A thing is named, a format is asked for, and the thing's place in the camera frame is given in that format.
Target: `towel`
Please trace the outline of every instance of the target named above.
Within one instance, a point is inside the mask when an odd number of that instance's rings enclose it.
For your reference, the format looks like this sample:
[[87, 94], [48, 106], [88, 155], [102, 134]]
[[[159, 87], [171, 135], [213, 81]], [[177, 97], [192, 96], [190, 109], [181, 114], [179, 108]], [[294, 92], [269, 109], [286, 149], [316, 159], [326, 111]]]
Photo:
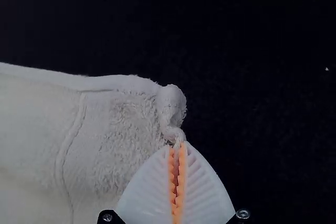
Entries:
[[185, 112], [172, 84], [0, 63], [0, 222], [96, 223]]

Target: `orange gripper pad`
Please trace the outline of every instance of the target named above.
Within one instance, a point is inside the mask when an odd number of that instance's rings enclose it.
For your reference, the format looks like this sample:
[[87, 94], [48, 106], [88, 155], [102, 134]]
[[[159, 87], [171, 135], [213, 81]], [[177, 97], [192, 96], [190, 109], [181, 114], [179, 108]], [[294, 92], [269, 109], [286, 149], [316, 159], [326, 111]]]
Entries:
[[185, 186], [185, 164], [186, 146], [184, 143], [178, 151], [170, 148], [168, 167], [169, 167], [169, 191], [172, 205], [173, 224], [181, 224], [183, 211], [184, 186]]

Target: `black background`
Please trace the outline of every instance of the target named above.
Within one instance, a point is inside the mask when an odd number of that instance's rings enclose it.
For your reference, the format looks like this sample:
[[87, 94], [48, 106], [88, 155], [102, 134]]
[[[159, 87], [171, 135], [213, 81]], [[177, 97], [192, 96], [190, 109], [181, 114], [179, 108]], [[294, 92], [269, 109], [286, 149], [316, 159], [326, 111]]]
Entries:
[[0, 8], [3, 62], [178, 85], [188, 140], [253, 223], [335, 223], [335, 0], [0, 0]]

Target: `towel seam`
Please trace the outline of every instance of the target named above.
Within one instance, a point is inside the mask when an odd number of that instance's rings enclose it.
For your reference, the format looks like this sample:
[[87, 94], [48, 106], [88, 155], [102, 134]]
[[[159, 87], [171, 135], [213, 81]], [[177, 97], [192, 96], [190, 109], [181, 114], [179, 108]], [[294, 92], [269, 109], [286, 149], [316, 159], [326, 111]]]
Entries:
[[55, 170], [54, 170], [54, 174], [55, 174], [55, 181], [56, 181], [56, 185], [58, 186], [59, 190], [61, 191], [61, 193], [64, 195], [64, 197], [66, 198], [67, 204], [68, 204], [68, 208], [70, 211], [70, 223], [73, 224], [73, 205], [72, 205], [72, 201], [71, 201], [71, 195], [69, 193], [69, 190], [65, 184], [65, 179], [64, 179], [64, 164], [65, 164], [65, 160], [67, 157], [67, 154], [69, 152], [69, 149], [73, 143], [73, 140], [75, 139], [75, 137], [78, 135], [85, 116], [86, 116], [86, 105], [84, 105], [84, 101], [86, 98], [86, 94], [81, 93], [80, 96], [80, 100], [79, 100], [79, 106], [78, 106], [78, 111], [74, 120], [73, 125], [71, 126], [68, 134], [66, 135], [64, 141], [61, 144], [61, 147], [59, 149], [59, 152], [56, 156], [56, 160], [55, 160]]

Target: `screw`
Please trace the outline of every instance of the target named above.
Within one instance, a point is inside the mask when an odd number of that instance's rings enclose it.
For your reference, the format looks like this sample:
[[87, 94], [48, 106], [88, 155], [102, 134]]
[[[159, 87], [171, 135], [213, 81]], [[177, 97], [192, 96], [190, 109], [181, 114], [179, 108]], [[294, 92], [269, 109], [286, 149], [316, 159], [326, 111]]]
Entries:
[[236, 212], [236, 217], [240, 221], [247, 220], [250, 218], [250, 212], [246, 209], [241, 209]]
[[112, 215], [105, 214], [102, 218], [104, 221], [110, 222], [112, 220]]

